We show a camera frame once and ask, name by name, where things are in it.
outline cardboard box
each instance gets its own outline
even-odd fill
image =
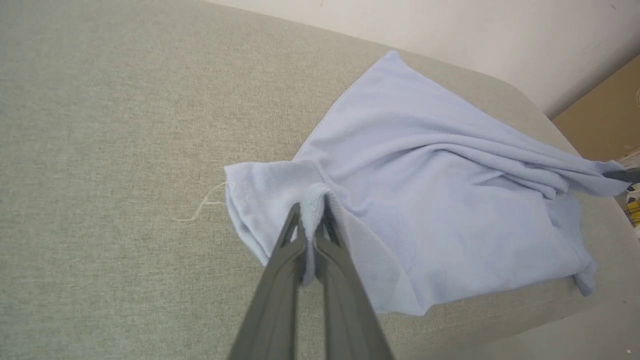
[[[609,161],[640,154],[640,56],[553,119],[582,157]]]

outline white wall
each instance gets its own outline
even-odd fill
[[[503,79],[555,115],[640,53],[640,0],[210,0]]]

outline white thread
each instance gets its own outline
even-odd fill
[[[222,205],[227,205],[222,201],[208,201],[209,200],[209,195],[211,195],[211,193],[223,186],[229,184],[231,185],[231,190],[229,190],[230,192],[234,191],[234,188],[236,188],[236,183],[232,182],[232,181],[225,181],[224,183],[218,184],[216,186],[213,187],[213,189],[209,190],[209,192],[207,193],[207,195],[204,195],[204,198],[202,198],[202,202],[200,203],[200,205],[198,205],[198,208],[196,208],[196,212],[193,213],[193,216],[191,218],[184,218],[184,219],[178,219],[178,218],[173,218],[174,221],[179,221],[179,222],[187,222],[187,221],[194,221],[198,218],[198,215],[200,214],[200,211],[202,210],[202,207],[205,205],[215,205],[215,204],[222,204]]]

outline towel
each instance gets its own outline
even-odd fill
[[[574,275],[596,265],[569,190],[613,196],[627,183],[519,133],[409,68],[392,51],[331,107],[292,161],[225,167],[229,215],[266,264],[289,208],[307,237],[329,206],[373,308],[434,304]],[[307,254],[304,283],[313,278]]]

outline gray upholstered surface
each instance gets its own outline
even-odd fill
[[[262,267],[224,206],[190,217],[222,166],[292,158],[387,49],[185,1],[0,4],[0,358],[221,359]],[[415,69],[524,133],[572,151],[526,97],[411,54]],[[637,242],[611,199],[586,199],[598,290],[571,280],[385,315],[399,359],[501,338],[637,292]],[[322,355],[319,286],[300,354]]]

